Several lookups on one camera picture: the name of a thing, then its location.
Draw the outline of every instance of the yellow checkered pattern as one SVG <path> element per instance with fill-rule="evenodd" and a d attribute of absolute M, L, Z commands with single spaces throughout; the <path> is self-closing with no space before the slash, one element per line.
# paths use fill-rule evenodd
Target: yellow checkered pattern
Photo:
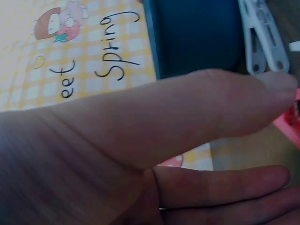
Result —
<path fill-rule="evenodd" d="M 5 1 L 1 17 L 0 110 L 22 110 L 53 105 L 99 93 L 133 88 L 156 80 L 143 6 L 136 0 L 78 0 L 88 11 L 76 38 L 56 42 L 55 38 L 36 40 L 33 22 L 52 8 L 64 9 L 71 0 Z M 132 11 L 111 17 L 109 15 Z M 114 34 L 105 35 L 105 30 Z M 103 50 L 109 43 L 118 50 Z M 105 53 L 116 53 L 124 61 L 139 65 L 103 61 Z M 106 59 L 117 60 L 109 54 Z M 118 80 L 122 71 L 124 78 Z M 209 145 L 184 156 L 184 167 L 212 169 Z"/>

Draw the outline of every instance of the skin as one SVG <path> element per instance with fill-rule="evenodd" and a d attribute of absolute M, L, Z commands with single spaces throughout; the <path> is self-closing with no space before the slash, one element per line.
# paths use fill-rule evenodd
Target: skin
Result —
<path fill-rule="evenodd" d="M 0 224 L 297 224 L 300 187 L 283 188 L 284 167 L 155 166 L 210 140 L 260 130 L 290 107 L 296 87 L 286 74 L 204 70 L 3 112 Z"/>

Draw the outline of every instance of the finger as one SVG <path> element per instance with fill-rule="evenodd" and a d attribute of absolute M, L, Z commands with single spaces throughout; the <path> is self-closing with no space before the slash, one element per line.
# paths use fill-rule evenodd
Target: finger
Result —
<path fill-rule="evenodd" d="M 163 210 L 166 225 L 256 225 L 272 221 L 300 207 L 300 187 L 213 209 Z"/>
<path fill-rule="evenodd" d="M 160 207 L 164 209 L 215 206 L 258 198 L 284 187 L 286 168 L 266 166 L 241 171 L 194 171 L 156 166 Z"/>
<path fill-rule="evenodd" d="M 259 81 L 204 70 L 56 105 L 51 113 L 113 159 L 145 169 L 212 139 L 263 128 L 290 107 L 296 87 L 286 74 Z"/>
<path fill-rule="evenodd" d="M 273 220 L 267 225 L 299 225 L 300 223 L 300 209 L 294 210 L 284 216 Z"/>

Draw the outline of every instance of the red object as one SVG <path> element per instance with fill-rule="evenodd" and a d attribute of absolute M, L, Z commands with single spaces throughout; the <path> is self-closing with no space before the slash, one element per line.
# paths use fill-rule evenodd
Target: red object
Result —
<path fill-rule="evenodd" d="M 58 35 L 67 34 L 66 40 L 70 41 L 73 40 L 80 31 L 80 24 L 77 21 L 74 21 L 73 27 L 68 27 L 63 25 L 62 28 L 57 32 Z"/>
<path fill-rule="evenodd" d="M 174 158 L 171 158 L 159 165 L 161 166 L 172 166 L 172 167 L 181 167 L 183 163 L 183 155 L 176 156 Z"/>
<path fill-rule="evenodd" d="M 273 123 L 300 149 L 300 89 L 294 105 Z"/>

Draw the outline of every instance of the wooden surface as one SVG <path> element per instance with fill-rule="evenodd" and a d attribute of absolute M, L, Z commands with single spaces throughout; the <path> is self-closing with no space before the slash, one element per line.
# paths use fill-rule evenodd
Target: wooden surface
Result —
<path fill-rule="evenodd" d="M 300 52 L 290 52 L 288 48 L 290 42 L 300 40 L 300 2 L 268 0 L 267 3 L 289 54 L 290 72 L 300 83 Z M 244 61 L 238 71 L 246 71 Z M 211 146 L 215 170 L 284 165 L 291 171 L 291 184 L 300 184 L 300 151 L 273 125 L 251 136 L 215 141 Z"/>

